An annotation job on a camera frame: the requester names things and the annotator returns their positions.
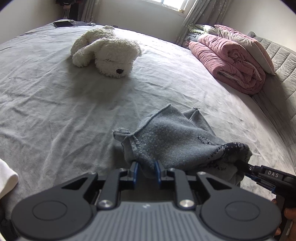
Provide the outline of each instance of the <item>gray curtain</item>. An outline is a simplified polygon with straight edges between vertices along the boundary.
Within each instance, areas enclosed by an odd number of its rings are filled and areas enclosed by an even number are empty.
[[[101,0],[84,0],[79,5],[78,9],[78,21],[84,21],[86,23],[96,23],[96,18],[99,14]]]
[[[208,24],[213,26],[219,24],[231,0],[195,0],[192,8],[182,23],[181,31],[177,36],[176,44],[182,45],[185,36],[188,34],[188,25]]]

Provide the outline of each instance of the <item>window sill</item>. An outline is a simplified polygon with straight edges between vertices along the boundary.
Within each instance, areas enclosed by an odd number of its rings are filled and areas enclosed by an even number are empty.
[[[172,11],[172,12],[174,12],[175,14],[178,14],[179,16],[186,17],[185,13],[178,12],[178,11],[176,10],[176,8],[173,8],[173,7],[171,7],[171,6],[168,6],[168,5],[162,4],[162,3],[160,3],[160,2],[156,2],[156,1],[153,1],[153,0],[141,0],[141,1],[145,1],[145,2],[152,3],[152,4],[156,4],[156,5],[158,5],[158,6],[162,6],[162,7],[166,8],[166,9],[168,9],[169,11]]]

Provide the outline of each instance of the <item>bed sheet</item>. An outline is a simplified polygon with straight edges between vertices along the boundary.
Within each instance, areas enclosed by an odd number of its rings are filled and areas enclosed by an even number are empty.
[[[190,50],[116,29],[142,48],[130,76],[103,76],[94,63],[74,66],[71,46],[92,28],[48,24],[0,45],[0,158],[20,177],[1,200],[7,218],[26,196],[88,171],[104,175],[126,167],[112,130],[133,131],[169,103],[180,111],[199,108],[218,137],[248,144],[251,164],[295,174],[283,141],[256,103],[215,80]],[[241,186],[272,197],[248,178]],[[137,196],[143,200],[152,189],[147,182]]]

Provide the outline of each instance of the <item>black nose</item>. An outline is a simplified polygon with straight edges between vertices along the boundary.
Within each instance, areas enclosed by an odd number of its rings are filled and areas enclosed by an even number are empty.
[[[119,73],[119,74],[122,74],[123,69],[117,69],[116,72]]]

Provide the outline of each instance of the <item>white wall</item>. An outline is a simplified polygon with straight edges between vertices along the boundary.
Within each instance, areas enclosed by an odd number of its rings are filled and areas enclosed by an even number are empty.
[[[184,19],[174,10],[151,2],[102,0],[96,21],[175,42]]]
[[[222,24],[296,51],[296,14],[280,0],[232,0]]]
[[[0,44],[61,19],[62,13],[55,0],[13,0],[0,12]]]

